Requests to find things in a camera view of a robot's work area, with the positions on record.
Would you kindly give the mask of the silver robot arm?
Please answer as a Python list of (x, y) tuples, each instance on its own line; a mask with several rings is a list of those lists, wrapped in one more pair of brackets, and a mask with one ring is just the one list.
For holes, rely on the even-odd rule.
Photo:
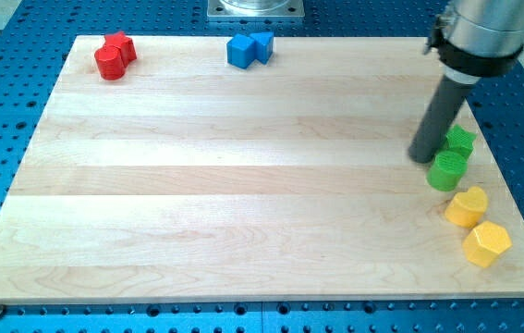
[(524, 0), (450, 0), (423, 49), (459, 84), (506, 74), (524, 50)]

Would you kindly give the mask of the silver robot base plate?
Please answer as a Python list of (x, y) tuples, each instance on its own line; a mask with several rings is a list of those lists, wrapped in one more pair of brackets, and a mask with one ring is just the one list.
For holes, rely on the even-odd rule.
[(209, 19), (269, 19), (305, 17), (303, 0), (208, 0)]

